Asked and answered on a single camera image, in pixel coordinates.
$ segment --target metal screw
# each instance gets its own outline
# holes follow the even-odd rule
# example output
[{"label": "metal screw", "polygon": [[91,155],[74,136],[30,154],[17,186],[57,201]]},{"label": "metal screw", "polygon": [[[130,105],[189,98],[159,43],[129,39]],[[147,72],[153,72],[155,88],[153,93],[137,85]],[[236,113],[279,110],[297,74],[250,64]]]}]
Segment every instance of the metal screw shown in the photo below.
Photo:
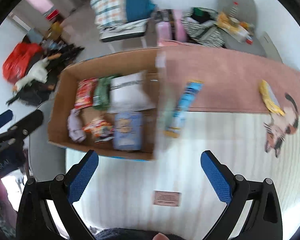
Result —
[{"label": "metal screw", "polygon": [[63,174],[59,174],[56,176],[57,181],[62,181],[65,176]]},{"label": "metal screw", "polygon": [[15,141],[16,141],[16,139],[15,139],[15,138],[12,138],[12,139],[10,139],[10,140],[8,141],[8,144],[9,144],[9,145],[12,145],[12,144],[15,143]]},{"label": "metal screw", "polygon": [[235,179],[237,181],[243,181],[243,176],[238,174],[238,175],[235,176]]},{"label": "metal screw", "polygon": [[272,184],[272,180],[269,179],[269,178],[266,178],[266,183],[268,183],[269,185],[271,185]]},{"label": "metal screw", "polygon": [[34,183],[34,178],[29,178],[28,179],[28,184],[31,185],[32,183]]}]

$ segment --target pink mat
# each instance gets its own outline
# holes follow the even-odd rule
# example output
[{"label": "pink mat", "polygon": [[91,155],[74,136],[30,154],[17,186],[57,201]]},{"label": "pink mat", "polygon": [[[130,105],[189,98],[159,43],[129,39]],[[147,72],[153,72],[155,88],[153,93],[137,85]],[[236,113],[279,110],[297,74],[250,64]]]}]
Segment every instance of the pink mat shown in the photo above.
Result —
[{"label": "pink mat", "polygon": [[180,96],[190,79],[204,82],[189,111],[269,113],[259,83],[266,80],[280,107],[295,100],[300,114],[300,72],[264,57],[230,49],[203,46],[161,47],[166,54],[166,81]]}]

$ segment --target blue pillow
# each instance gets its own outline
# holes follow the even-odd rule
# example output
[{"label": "blue pillow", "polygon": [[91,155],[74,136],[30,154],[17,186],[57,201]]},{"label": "blue pillow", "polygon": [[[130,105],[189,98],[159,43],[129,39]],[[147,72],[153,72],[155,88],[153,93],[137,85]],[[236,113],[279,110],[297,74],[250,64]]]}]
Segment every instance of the blue pillow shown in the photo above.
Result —
[{"label": "blue pillow", "polygon": [[150,0],[126,0],[127,21],[134,22],[149,18],[154,7]]}]

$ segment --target blue biscuit packet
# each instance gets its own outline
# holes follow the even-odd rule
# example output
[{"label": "blue biscuit packet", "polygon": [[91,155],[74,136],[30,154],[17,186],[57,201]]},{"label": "blue biscuit packet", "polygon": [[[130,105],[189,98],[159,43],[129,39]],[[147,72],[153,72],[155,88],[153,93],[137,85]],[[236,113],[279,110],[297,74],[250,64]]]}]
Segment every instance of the blue biscuit packet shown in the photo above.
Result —
[{"label": "blue biscuit packet", "polygon": [[115,115],[113,147],[122,151],[137,151],[142,142],[142,114],[124,112]]}]

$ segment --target table surface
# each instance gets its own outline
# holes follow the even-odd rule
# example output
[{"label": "table surface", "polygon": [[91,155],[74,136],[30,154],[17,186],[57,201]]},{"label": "table surface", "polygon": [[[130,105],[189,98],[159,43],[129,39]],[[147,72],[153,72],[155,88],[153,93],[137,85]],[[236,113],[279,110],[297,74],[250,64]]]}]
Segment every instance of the table surface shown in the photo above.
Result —
[{"label": "table surface", "polygon": [[[100,156],[96,172],[74,207],[84,221],[101,228],[156,230],[187,240],[202,239],[226,206],[200,165],[201,153],[211,150],[234,174],[247,180],[274,181],[283,239],[289,239],[300,225],[300,118],[297,133],[286,136],[279,158],[273,151],[264,151],[264,122],[270,122],[269,114],[188,112],[180,138],[157,133],[156,161]],[[67,149],[66,170],[84,154]],[[154,190],[180,192],[180,206],[153,205]],[[250,205],[247,202],[231,237],[239,233]]]}]

